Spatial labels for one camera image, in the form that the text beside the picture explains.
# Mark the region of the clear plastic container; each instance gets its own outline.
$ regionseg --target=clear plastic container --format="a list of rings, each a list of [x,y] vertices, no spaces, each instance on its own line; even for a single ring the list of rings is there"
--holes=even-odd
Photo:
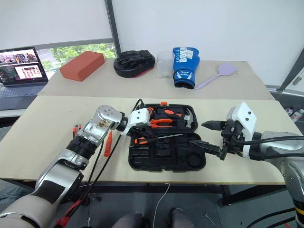
[[[300,109],[290,116],[293,122],[296,122],[303,116],[304,110]]]
[[[161,51],[157,54],[157,76],[159,78],[171,78],[173,76],[173,53]]]

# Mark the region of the tool kit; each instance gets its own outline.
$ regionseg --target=tool kit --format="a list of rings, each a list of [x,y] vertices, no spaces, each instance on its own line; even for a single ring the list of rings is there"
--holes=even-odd
[[[181,104],[141,104],[147,108],[150,126],[143,129],[149,136],[135,132],[129,146],[129,164],[135,170],[174,172],[200,170],[206,165],[205,153],[191,140],[201,140],[194,131],[198,122],[194,110]]]

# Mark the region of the spatula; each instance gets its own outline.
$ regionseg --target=spatula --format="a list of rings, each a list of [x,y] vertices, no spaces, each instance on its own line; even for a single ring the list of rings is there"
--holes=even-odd
[[[229,63],[223,63],[222,65],[219,66],[218,68],[218,74],[213,76],[212,78],[209,78],[207,81],[204,81],[203,83],[199,84],[197,87],[194,89],[200,89],[203,86],[207,85],[209,82],[211,82],[213,79],[216,79],[219,76],[229,76],[235,73],[238,69]]]

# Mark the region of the robotic hand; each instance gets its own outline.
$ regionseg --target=robotic hand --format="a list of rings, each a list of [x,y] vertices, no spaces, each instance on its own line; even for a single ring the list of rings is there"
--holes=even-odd
[[[100,106],[93,119],[42,172],[35,191],[0,213],[0,227],[48,227],[60,202],[69,200],[81,183],[81,170],[86,168],[108,131],[117,129],[121,135],[128,135],[130,131],[149,124],[146,108],[133,111],[127,118],[108,105]]]
[[[202,123],[221,131],[222,148],[198,140],[191,143],[221,160],[232,153],[276,166],[293,198],[298,227],[304,228],[304,137],[287,132],[255,132],[257,118],[244,102],[233,107],[226,120]]]

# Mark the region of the boxing glove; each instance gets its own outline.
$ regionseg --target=boxing glove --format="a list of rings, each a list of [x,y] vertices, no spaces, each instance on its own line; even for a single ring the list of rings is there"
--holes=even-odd
[[[193,89],[195,85],[194,73],[200,63],[199,51],[193,47],[175,47],[173,53],[174,85]]]

